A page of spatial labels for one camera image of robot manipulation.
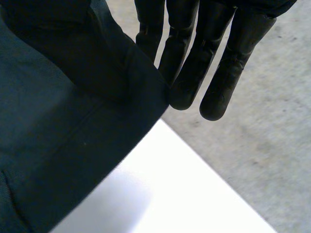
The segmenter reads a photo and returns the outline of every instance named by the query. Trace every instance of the fingertip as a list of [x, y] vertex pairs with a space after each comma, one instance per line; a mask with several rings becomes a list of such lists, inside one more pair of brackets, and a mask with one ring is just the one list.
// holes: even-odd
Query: fingertip
[[224, 103], [223, 95], [213, 93], [204, 96], [200, 104], [201, 116], [209, 121], [217, 121], [221, 119], [227, 109], [227, 104]]

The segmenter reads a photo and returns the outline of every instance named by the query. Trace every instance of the gray floor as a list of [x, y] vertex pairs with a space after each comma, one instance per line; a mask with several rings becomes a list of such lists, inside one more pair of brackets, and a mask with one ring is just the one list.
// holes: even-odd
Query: gray floor
[[[107, 2], [134, 39], [134, 1]], [[221, 120], [203, 120], [199, 104], [225, 41], [193, 106], [183, 112], [170, 108], [163, 116], [279, 233], [311, 233], [310, 22], [309, 0], [279, 17], [256, 47]], [[167, 35], [168, 24], [156, 64]]]

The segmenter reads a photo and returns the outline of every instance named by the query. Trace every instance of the black glove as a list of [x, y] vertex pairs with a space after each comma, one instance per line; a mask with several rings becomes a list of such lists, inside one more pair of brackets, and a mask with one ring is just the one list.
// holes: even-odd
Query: black glove
[[[220, 119], [256, 44], [272, 28], [276, 17], [295, 2], [167, 0], [171, 28], [159, 70], [171, 85], [170, 105], [178, 110], [191, 106], [233, 18], [226, 49], [200, 106], [200, 113], [205, 119]], [[135, 4], [140, 21], [136, 43], [154, 61], [162, 37], [165, 0], [135, 0]], [[197, 10], [195, 41], [182, 66]]]

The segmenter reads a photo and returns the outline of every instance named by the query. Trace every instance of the dark jacket sleeve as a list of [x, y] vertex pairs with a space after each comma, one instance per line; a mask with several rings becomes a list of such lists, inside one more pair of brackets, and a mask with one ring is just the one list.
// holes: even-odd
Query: dark jacket sleeve
[[152, 62], [123, 34], [105, 2], [92, 8], [106, 14], [107, 40], [127, 50], [131, 99], [125, 105], [77, 88], [0, 19], [1, 233], [50, 231], [168, 107], [168, 86]]

